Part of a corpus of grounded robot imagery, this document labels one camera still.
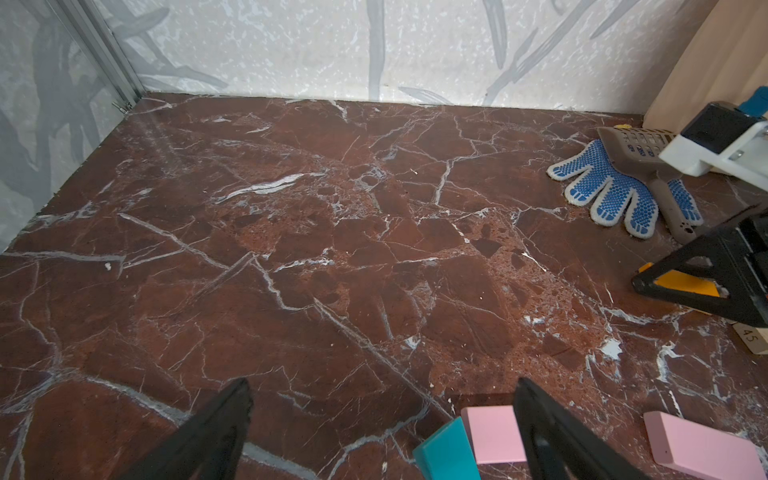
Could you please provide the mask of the orange block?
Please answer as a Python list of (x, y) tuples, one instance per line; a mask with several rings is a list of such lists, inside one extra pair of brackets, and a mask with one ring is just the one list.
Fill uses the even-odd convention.
[(648, 294), (694, 294), (721, 298), (721, 292), (717, 284), (708, 279), (700, 278), (679, 270), (669, 270), (652, 281), (643, 280), (641, 274), (650, 269), (652, 263), (641, 266), (632, 279), (632, 285), (640, 293)]

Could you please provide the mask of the pink block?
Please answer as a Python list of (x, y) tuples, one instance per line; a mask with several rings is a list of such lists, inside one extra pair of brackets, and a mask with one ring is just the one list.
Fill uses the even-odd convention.
[(757, 447), (661, 411), (643, 415), (654, 461), (698, 479), (766, 479)]
[(461, 416), (478, 465), (526, 462), (512, 405), (466, 407)]

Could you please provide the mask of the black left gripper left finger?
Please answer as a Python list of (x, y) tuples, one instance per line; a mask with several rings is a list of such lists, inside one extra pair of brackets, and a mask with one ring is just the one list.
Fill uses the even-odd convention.
[(121, 475), (123, 479), (233, 479), (251, 423), (249, 383), (238, 378)]

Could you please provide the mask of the pink block middle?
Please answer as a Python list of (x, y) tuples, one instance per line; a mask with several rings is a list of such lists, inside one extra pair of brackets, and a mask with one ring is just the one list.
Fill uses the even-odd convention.
[(661, 411), (643, 415), (654, 461), (698, 479), (766, 479), (757, 447)]

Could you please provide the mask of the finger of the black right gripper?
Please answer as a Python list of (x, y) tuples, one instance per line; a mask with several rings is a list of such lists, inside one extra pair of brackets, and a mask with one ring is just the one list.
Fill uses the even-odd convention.
[(679, 270), (714, 281), (721, 298), (694, 294), (648, 294), (645, 297), (678, 304), (728, 320), (767, 325), (767, 205), (750, 206), (701, 233), (641, 274), (652, 281)]

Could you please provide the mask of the pink block left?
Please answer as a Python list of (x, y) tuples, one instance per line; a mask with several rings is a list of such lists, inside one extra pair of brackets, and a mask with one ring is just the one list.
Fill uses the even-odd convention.
[(526, 462), (512, 405), (466, 407), (461, 416), (478, 465)]

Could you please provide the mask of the teal block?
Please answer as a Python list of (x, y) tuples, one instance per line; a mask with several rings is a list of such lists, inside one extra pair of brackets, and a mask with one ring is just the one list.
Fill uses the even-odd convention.
[(414, 449), (414, 459), (427, 480), (480, 480), (463, 420), (442, 426)]

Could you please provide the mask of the grey slotted scoop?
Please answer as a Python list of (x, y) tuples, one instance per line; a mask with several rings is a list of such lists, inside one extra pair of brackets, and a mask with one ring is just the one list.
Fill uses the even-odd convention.
[(685, 188), (682, 174), (660, 157), (675, 134), (620, 126), (599, 127), (597, 132), (614, 167), (648, 188), (672, 237), (681, 245), (694, 240), (696, 229), (704, 223), (702, 215)]

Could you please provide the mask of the beige flower pot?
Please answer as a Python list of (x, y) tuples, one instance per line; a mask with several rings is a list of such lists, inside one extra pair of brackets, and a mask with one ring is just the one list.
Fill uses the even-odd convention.
[(643, 126), (679, 132), (713, 101), (735, 105), (767, 84), (767, 2), (718, 2), (644, 116)]

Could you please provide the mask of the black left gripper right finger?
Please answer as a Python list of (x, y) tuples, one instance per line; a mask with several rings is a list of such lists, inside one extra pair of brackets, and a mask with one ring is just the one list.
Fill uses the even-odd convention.
[(647, 477), (531, 379), (518, 379), (513, 408), (533, 479)]

